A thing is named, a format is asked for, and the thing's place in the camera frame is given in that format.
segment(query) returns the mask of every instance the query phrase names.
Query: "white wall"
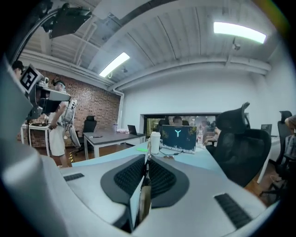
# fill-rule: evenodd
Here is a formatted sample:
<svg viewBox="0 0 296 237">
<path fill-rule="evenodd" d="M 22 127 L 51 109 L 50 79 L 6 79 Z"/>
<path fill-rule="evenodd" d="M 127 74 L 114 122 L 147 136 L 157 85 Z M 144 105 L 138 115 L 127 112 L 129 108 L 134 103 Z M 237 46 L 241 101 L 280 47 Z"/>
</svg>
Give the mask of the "white wall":
<svg viewBox="0 0 296 237">
<path fill-rule="evenodd" d="M 272 135 L 278 135 L 281 110 L 296 114 L 296 75 L 293 62 L 282 44 L 270 58 L 272 70 L 264 77 L 253 75 L 257 93 L 266 110 L 265 120 L 272 124 Z"/>
<path fill-rule="evenodd" d="M 272 70 L 266 75 L 266 83 L 279 110 L 290 110 L 296 114 L 296 71 L 288 52 L 280 44 L 271 56 Z"/>
<path fill-rule="evenodd" d="M 265 122 L 265 112 L 253 80 L 245 72 L 229 70 L 179 73 L 129 88 L 125 92 L 123 128 L 135 125 L 140 114 L 223 112 L 250 102 L 252 128 Z"/>
</svg>

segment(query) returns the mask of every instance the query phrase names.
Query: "ceiling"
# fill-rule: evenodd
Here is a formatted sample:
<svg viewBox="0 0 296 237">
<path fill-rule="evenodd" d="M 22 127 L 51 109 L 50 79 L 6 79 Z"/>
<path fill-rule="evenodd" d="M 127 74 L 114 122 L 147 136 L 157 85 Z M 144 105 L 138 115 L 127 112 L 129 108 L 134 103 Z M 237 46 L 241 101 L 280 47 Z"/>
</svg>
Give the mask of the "ceiling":
<svg viewBox="0 0 296 237">
<path fill-rule="evenodd" d="M 109 0 L 113 5 L 119 1 Z M 251 1 L 129 1 L 130 5 L 119 7 L 122 11 L 118 11 L 118 7 L 112 9 L 106 0 L 68 1 L 72 6 L 89 7 L 93 17 L 75 34 L 52 40 L 39 28 L 20 59 L 33 63 L 36 68 L 62 73 L 109 90 L 123 89 L 126 83 L 163 70 L 178 70 L 188 65 L 193 69 L 193 63 L 199 63 L 199 68 L 201 63 L 218 62 L 228 66 L 232 59 L 246 58 L 259 60 L 254 61 L 253 66 L 262 64 L 262 74 L 264 70 L 270 70 L 266 62 L 278 44 L 276 29 Z M 55 2 L 54 8 L 63 3 Z M 266 34 L 267 38 L 264 44 L 259 44 L 241 37 L 215 34 L 215 21 L 243 25 Z M 240 45 L 239 50 L 233 49 L 233 42 Z M 122 52 L 130 59 L 112 75 L 100 77 L 99 73 Z M 244 69 L 252 71 L 246 66 L 250 67 L 244 64 Z"/>
</svg>

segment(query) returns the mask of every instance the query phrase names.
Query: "white shorts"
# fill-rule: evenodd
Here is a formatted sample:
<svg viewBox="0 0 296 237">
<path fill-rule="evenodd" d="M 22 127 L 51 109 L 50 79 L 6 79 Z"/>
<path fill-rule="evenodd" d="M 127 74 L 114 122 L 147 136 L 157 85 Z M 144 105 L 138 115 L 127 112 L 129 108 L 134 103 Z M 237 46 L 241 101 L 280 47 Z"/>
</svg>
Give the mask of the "white shorts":
<svg viewBox="0 0 296 237">
<path fill-rule="evenodd" d="M 62 156 L 65 154 L 64 134 L 65 129 L 59 125 L 49 132 L 49 144 L 53 156 Z"/>
</svg>

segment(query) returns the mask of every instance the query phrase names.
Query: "table leg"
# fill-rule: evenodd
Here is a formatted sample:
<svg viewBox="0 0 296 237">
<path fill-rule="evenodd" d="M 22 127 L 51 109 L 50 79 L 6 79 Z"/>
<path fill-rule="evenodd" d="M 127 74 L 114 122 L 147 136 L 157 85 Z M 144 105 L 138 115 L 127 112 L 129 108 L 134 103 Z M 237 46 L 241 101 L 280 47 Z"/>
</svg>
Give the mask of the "table leg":
<svg viewBox="0 0 296 237">
<path fill-rule="evenodd" d="M 258 183 L 258 184 L 262 181 L 262 178 L 263 178 L 263 176 L 264 176 L 264 173 L 265 173 L 266 168 L 267 168 L 267 165 L 268 165 L 269 157 L 270 157 L 270 152 L 269 152 L 269 154 L 268 154 L 268 156 L 267 156 L 267 159 L 266 159 L 265 162 L 264 162 L 264 165 L 263 165 L 263 167 L 262 167 L 261 173 L 260 173 L 259 178 L 258 178 L 258 180 L 257 180 L 257 183 Z"/>
<path fill-rule="evenodd" d="M 87 150 L 87 138 L 84 136 L 84 152 L 85 152 L 85 159 L 88 160 L 88 150 Z"/>
<path fill-rule="evenodd" d="M 30 146 L 32 146 L 32 143 L 31 143 L 31 129 L 29 128 L 29 141 L 30 141 Z"/>
<path fill-rule="evenodd" d="M 93 150 L 94 150 L 94 158 L 100 157 L 99 146 L 93 146 Z"/>
<path fill-rule="evenodd" d="M 22 144 L 24 144 L 25 140 L 24 140 L 24 128 L 23 127 L 20 128 L 20 138 L 22 140 Z"/>
<path fill-rule="evenodd" d="M 45 132 L 45 146 L 46 146 L 46 152 L 47 152 L 47 156 L 50 156 L 50 154 L 49 154 L 49 148 L 48 148 L 48 129 L 46 129 L 44 132 Z"/>
</svg>

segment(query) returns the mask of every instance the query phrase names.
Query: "cup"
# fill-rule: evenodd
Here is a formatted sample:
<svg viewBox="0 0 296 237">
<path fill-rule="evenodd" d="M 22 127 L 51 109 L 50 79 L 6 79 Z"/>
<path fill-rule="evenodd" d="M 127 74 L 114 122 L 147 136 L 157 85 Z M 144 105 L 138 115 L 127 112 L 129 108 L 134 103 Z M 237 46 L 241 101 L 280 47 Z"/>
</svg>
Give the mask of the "cup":
<svg viewBox="0 0 296 237">
<path fill-rule="evenodd" d="M 150 136 L 151 153 L 157 155 L 159 153 L 160 133 L 153 131 Z"/>
<path fill-rule="evenodd" d="M 117 124 L 113 124 L 113 130 L 114 132 L 117 132 Z"/>
</svg>

